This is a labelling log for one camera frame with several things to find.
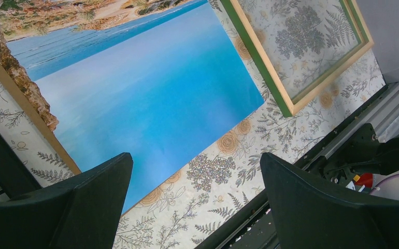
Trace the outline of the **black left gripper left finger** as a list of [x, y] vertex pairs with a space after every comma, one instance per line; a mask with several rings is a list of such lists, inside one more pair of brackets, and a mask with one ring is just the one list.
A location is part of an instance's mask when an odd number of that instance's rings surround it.
[[0, 248], [112, 248], [132, 176], [129, 153], [0, 202]]

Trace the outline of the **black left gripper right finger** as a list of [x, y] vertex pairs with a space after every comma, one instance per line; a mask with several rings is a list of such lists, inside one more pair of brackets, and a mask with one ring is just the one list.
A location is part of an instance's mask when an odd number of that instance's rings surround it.
[[399, 248], [399, 201], [357, 192], [263, 153], [281, 248]]

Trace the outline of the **seascape photo print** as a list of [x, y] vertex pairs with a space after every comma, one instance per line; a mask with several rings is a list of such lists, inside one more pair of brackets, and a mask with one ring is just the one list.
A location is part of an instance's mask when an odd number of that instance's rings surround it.
[[43, 187], [120, 153], [123, 213], [225, 185], [264, 99], [208, 1], [0, 1], [0, 134]]

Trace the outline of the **wooden picture frame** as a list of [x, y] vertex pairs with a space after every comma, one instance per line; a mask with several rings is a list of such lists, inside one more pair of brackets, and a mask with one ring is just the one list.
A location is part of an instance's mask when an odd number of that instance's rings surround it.
[[371, 49], [356, 1], [222, 1], [285, 117]]

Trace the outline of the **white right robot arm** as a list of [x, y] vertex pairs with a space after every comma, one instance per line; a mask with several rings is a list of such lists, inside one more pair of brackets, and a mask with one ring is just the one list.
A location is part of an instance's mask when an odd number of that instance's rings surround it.
[[346, 185], [347, 180], [365, 173], [389, 175], [399, 171], [399, 134], [379, 142], [370, 123], [362, 125], [329, 158], [320, 156], [310, 172]]

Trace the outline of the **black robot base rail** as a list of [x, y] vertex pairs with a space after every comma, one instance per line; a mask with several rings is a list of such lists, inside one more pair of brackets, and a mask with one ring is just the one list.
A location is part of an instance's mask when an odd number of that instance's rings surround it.
[[385, 85], [314, 148], [291, 164], [261, 156], [265, 189], [199, 248], [350, 248], [352, 239], [342, 213], [315, 198], [314, 178], [332, 189], [353, 178], [350, 166], [375, 157], [385, 114], [399, 103], [399, 82]]

